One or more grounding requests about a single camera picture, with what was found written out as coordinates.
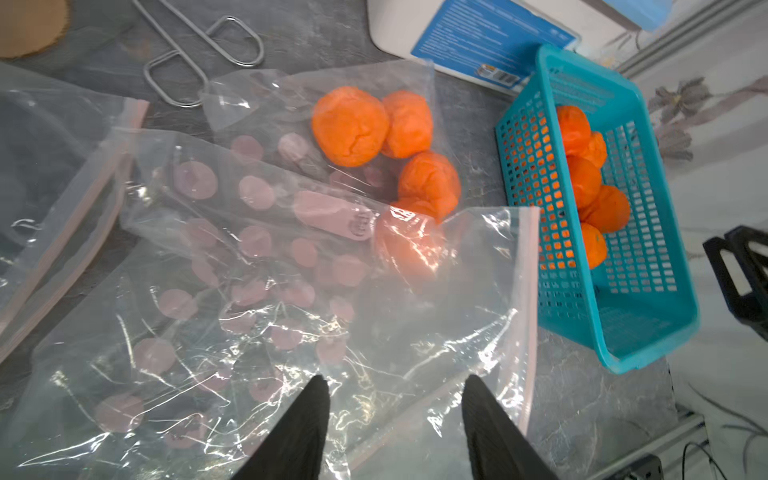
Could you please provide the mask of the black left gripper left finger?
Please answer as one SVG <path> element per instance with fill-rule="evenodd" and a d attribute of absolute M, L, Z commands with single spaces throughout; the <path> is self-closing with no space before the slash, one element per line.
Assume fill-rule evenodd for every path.
<path fill-rule="evenodd" d="M 233 479 L 318 479 L 329 417 L 329 387 L 315 375 Z"/>

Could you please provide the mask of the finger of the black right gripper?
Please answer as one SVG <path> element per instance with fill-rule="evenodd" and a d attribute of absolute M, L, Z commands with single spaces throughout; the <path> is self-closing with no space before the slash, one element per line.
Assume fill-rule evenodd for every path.
<path fill-rule="evenodd" d="M 738 226 L 703 248 L 731 315 L 767 341 L 767 231 Z"/>

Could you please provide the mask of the clear zip-top bag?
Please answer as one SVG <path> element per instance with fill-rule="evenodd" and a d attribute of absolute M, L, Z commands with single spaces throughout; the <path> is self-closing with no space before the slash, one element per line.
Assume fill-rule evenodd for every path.
<path fill-rule="evenodd" d="M 145 100 L 1 66 L 1 356 L 7 358 L 93 261 L 128 174 L 125 129 Z"/>
<path fill-rule="evenodd" d="M 351 86 L 428 102 L 433 68 L 396 60 L 287 76 L 241 70 L 204 89 L 215 134 L 125 129 L 117 219 L 135 249 L 38 343 L 1 428 L 5 479 L 228 479 L 315 375 L 329 387 L 323 479 L 466 479 L 460 404 L 479 376 L 521 430 L 536 363 L 531 208 L 444 220 L 398 199 L 410 159 L 355 168 L 316 143 L 312 111 Z M 434 217 L 437 278 L 378 258 L 390 206 Z"/>

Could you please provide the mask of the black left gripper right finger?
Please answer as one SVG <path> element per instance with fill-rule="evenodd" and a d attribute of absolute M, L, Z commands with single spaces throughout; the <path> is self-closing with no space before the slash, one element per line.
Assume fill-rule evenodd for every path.
<path fill-rule="evenodd" d="M 557 479 L 477 375 L 465 381 L 461 411 L 475 480 Z"/>

